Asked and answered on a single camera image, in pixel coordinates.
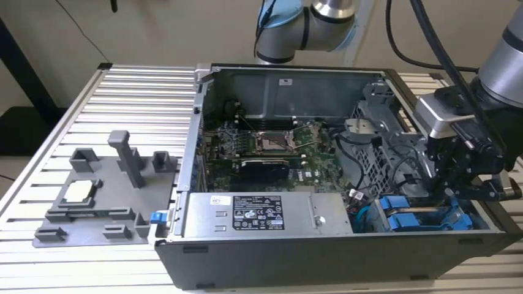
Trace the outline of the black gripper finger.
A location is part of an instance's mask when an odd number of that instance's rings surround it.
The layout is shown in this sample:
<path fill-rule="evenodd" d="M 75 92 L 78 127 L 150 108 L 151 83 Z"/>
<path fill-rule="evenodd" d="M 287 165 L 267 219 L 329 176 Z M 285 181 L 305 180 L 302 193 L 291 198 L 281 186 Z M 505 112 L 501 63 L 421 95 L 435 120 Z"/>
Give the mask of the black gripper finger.
<path fill-rule="evenodd" d="M 483 202 L 515 200 L 515 179 L 510 176 L 494 176 L 485 181 L 475 178 L 466 189 L 466 199 Z"/>
<path fill-rule="evenodd" d="M 429 183 L 429 198 L 430 200 L 442 200 L 449 195 L 446 190 L 449 188 L 449 182 L 443 179 L 430 179 Z"/>

